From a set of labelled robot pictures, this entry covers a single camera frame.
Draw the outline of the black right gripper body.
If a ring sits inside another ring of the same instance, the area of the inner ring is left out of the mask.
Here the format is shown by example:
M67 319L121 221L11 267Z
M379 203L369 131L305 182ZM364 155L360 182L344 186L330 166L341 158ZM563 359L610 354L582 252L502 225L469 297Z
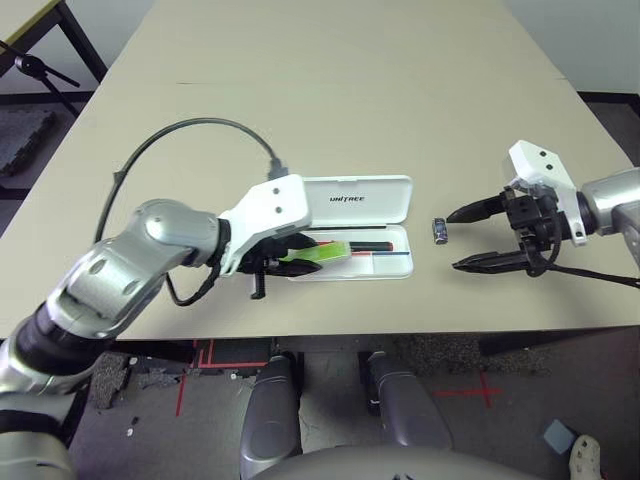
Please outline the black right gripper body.
M527 275L539 277L550 271L570 233L556 197L550 193L535 198L502 192L501 202L526 260Z

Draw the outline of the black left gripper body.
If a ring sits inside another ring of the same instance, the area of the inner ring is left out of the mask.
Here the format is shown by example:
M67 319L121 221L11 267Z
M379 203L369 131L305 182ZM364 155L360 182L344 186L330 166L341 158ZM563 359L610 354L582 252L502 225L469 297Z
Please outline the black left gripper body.
M260 300L266 296L266 276L293 276L295 267L283 258L290 250L300 247L300 235L292 234L284 237L268 237L260 240L241 259L239 272L253 276L254 291L252 300Z

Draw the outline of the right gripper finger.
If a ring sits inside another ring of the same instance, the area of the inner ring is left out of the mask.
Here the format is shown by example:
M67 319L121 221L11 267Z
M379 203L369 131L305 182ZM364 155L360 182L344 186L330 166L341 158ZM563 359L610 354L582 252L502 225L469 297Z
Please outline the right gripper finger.
M475 223L504 211L503 195L500 194L464 205L452 212L446 221L448 223Z
M467 273L508 273L528 269L528 258L521 251L488 252L471 255L452 264L455 270Z

